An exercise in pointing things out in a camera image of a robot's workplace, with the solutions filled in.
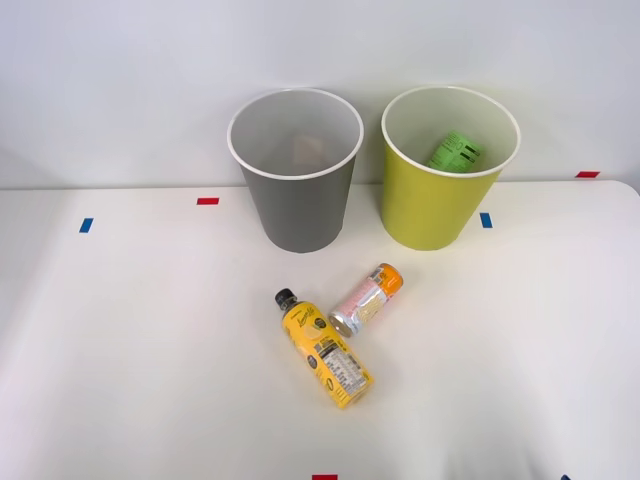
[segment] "black bottle cap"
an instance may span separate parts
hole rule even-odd
[[[283,288],[278,293],[276,293],[276,303],[278,304],[280,309],[282,309],[282,306],[284,305],[284,303],[287,300],[289,300],[291,297],[295,297],[295,295],[288,288]]]

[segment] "gray bin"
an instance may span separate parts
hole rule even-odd
[[[229,149],[274,244],[306,253],[338,236],[363,135],[358,112],[321,90],[271,93],[234,116]]]

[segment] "yellow-green bin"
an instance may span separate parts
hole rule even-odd
[[[425,166],[452,130],[484,148],[469,173]],[[382,115],[382,133],[382,222],[397,242],[415,250],[453,242],[520,147],[518,123],[503,105],[455,86],[426,86],[399,95]]]

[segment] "blue tape marker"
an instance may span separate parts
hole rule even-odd
[[[89,233],[89,229],[91,228],[92,223],[93,218],[85,218],[82,221],[82,225],[80,226],[80,233]]]
[[[493,224],[491,223],[491,216],[488,213],[481,213],[480,221],[482,222],[482,228],[493,228]]]

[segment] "can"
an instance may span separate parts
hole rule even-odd
[[[381,263],[329,314],[329,321],[347,338],[357,334],[391,300],[403,283],[398,270],[388,263]]]
[[[282,328],[325,391],[340,408],[358,400],[373,377],[325,316],[310,302],[298,302],[285,288],[276,295],[283,310]]]

